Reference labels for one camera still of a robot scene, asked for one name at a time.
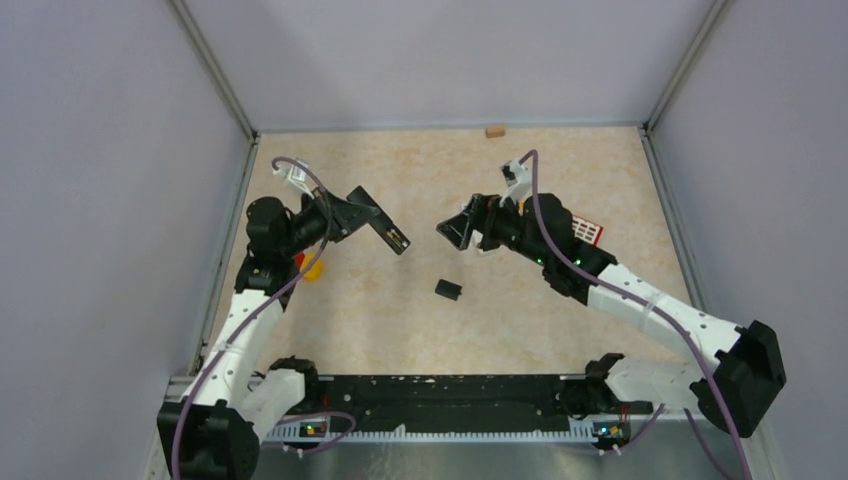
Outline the black remote control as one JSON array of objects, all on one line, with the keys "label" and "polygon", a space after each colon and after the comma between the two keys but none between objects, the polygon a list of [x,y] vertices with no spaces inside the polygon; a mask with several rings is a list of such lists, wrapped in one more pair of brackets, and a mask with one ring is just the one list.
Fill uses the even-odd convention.
[{"label": "black remote control", "polygon": [[353,203],[376,208],[377,215],[369,220],[371,228],[396,255],[403,255],[407,251],[411,245],[409,238],[364,187],[357,186],[346,196],[346,199]]}]

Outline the black battery cover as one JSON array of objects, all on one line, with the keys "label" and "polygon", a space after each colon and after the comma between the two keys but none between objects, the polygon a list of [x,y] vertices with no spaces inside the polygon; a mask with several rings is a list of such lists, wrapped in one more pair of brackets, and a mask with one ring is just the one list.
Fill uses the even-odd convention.
[{"label": "black battery cover", "polygon": [[462,286],[445,279],[439,279],[434,292],[436,295],[457,301],[462,294]]}]

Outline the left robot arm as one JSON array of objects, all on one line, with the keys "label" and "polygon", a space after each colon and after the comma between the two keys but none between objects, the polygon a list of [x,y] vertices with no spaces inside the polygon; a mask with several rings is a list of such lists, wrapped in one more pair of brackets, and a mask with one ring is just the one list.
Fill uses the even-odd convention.
[{"label": "left robot arm", "polygon": [[272,327],[282,318],[306,269],[295,261],[312,246],[324,250],[379,216],[376,205],[315,189],[292,212],[271,196],[246,210],[248,246],[236,276],[219,339],[190,386],[162,404],[157,428],[174,479],[249,479],[263,440],[290,410],[308,413],[320,386],[282,368],[250,384]]}]

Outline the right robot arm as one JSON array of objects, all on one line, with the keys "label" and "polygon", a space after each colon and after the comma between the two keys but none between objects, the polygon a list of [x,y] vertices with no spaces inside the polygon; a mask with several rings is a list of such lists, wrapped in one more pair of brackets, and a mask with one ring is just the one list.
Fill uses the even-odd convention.
[{"label": "right robot arm", "polygon": [[621,358],[586,385],[589,404],[612,412],[624,401],[695,408],[716,428],[751,437],[787,382],[778,336],[711,316],[652,286],[616,257],[576,236],[573,215],[553,194],[517,204],[473,195],[437,232],[466,250],[474,234],[485,251],[507,248],[542,268],[558,294],[610,313],[691,361],[678,372]]}]

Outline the red and yellow toy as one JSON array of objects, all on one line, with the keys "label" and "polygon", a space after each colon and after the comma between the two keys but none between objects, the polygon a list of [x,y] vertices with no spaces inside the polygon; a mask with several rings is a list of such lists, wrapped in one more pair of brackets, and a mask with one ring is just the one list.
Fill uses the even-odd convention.
[{"label": "red and yellow toy", "polygon": [[295,256],[295,264],[305,282],[318,281],[324,272],[324,262],[313,253],[299,253]]}]

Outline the small wooden block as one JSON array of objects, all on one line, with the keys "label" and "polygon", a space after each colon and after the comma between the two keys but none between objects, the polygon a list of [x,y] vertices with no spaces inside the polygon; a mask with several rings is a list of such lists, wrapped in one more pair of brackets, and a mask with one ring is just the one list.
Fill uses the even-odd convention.
[{"label": "small wooden block", "polygon": [[506,135],[506,127],[504,125],[490,125],[485,129],[485,137],[487,139],[502,138]]}]

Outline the red toy window block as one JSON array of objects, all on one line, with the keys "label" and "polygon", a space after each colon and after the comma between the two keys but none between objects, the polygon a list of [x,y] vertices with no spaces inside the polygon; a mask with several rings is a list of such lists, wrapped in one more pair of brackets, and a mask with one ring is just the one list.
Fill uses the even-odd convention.
[{"label": "red toy window block", "polygon": [[583,217],[574,215],[572,230],[577,239],[597,246],[604,232],[604,227]]}]

